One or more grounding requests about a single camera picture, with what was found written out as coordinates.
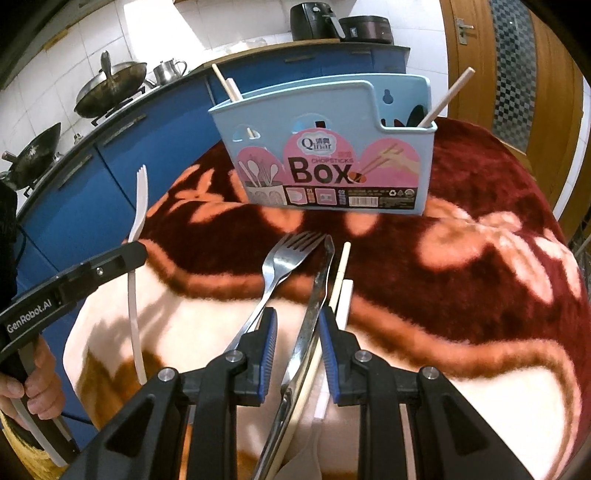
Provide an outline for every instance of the finger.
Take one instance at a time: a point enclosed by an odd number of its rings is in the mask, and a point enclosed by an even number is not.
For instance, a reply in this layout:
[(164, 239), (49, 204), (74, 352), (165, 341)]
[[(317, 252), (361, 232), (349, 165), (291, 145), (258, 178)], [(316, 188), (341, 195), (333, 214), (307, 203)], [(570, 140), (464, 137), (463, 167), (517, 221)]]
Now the finger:
[(46, 411), (40, 413), (38, 416), (41, 420), (55, 419), (64, 410), (65, 406), (66, 396), (63, 394), (63, 392), (60, 392), (55, 402)]
[(21, 398), (25, 390), (13, 377), (0, 374), (0, 397)]
[(45, 391), (53, 380), (56, 370), (56, 358), (53, 355), (46, 357), (42, 366), (35, 369), (25, 380), (25, 392), (27, 397), (34, 398)]
[(51, 358), (56, 359), (51, 353), (49, 345), (47, 345), (43, 337), (38, 337), (35, 342), (35, 366), (41, 368)]
[(29, 429), (29, 427), (27, 427), (25, 422), (22, 420), (21, 416), (14, 408), (14, 405), (12, 405), (12, 401), (10, 400), (10, 398), (0, 397), (0, 410), (2, 410), (5, 415), (17, 422), (25, 430)]
[(38, 396), (30, 398), (27, 407), (32, 414), (39, 414), (51, 407), (61, 393), (60, 377), (54, 373), (47, 388)]

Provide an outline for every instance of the floral blanket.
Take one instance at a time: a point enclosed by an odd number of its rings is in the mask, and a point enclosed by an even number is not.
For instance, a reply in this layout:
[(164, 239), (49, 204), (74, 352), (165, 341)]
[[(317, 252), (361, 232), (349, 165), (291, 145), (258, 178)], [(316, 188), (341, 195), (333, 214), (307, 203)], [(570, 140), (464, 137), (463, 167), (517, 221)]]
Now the floral blanket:
[[(198, 159), (150, 209), (141, 237), (149, 259), (137, 272), (138, 313), (149, 374), (218, 356), (262, 294), (261, 264), (273, 245), (286, 232), (329, 233), (337, 250), (352, 243), (348, 330), (361, 347), (398, 367), (440, 368), (536, 480), (556, 478), (591, 420), (591, 318), (577, 264), (535, 181), (502, 144), (473, 125), (437, 124), (423, 216), (252, 205), (223, 144)], [(277, 410), (317, 265), (311, 257), (271, 301), (279, 317), (271, 389), (262, 407), (239, 408), (240, 479), (249, 478)], [(126, 292), (122, 277), (91, 295), (64, 354), (98, 428), (139, 388)], [(307, 439), (319, 387), (286, 460)], [(356, 477), (358, 414), (329, 407), (319, 443), (324, 479)]]

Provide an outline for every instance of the screw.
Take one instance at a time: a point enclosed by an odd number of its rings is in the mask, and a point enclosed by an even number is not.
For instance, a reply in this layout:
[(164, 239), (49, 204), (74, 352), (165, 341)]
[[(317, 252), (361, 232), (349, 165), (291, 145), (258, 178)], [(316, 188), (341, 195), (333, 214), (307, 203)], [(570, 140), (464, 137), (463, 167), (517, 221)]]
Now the screw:
[(435, 367), (425, 367), (422, 372), (423, 376), (428, 380), (435, 380), (439, 377), (439, 370)]
[(355, 359), (359, 362), (369, 362), (373, 355), (367, 350), (357, 350), (355, 352)]
[(163, 368), (160, 372), (158, 372), (158, 378), (163, 382), (168, 382), (172, 380), (174, 376), (175, 373), (172, 368)]
[(230, 350), (228, 353), (226, 353), (226, 360), (228, 360), (231, 364), (235, 364), (236, 362), (242, 360), (243, 356), (244, 353), (242, 353), (240, 350)]

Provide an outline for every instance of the pink label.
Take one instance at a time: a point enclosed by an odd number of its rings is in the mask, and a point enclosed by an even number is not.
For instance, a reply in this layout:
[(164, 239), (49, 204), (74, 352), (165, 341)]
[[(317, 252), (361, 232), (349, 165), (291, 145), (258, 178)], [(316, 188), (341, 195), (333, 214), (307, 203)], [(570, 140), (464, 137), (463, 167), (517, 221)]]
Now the pink label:
[(236, 172), (247, 187), (272, 187), (284, 183), (283, 165), (262, 147), (246, 147), (236, 156)]
[(283, 150), (286, 183), (294, 186), (345, 186), (357, 158), (339, 134), (310, 128), (292, 135)]
[(349, 177), (361, 186), (418, 187), (421, 162), (416, 150), (396, 138), (370, 144)]

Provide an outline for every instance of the wok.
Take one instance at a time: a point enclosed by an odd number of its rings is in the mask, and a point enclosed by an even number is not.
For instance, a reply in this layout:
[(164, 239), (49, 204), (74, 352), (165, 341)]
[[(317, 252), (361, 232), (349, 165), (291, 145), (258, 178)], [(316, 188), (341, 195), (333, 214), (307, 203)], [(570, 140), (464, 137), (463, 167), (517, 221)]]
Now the wok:
[(61, 123), (58, 123), (36, 136), (12, 162), (8, 171), (0, 173), (0, 180), (13, 190), (32, 187), (51, 167), (60, 132)]
[(100, 73), (82, 87), (74, 111), (84, 118), (98, 118), (138, 91), (146, 78), (146, 63), (126, 61), (111, 66), (108, 51), (100, 56)]

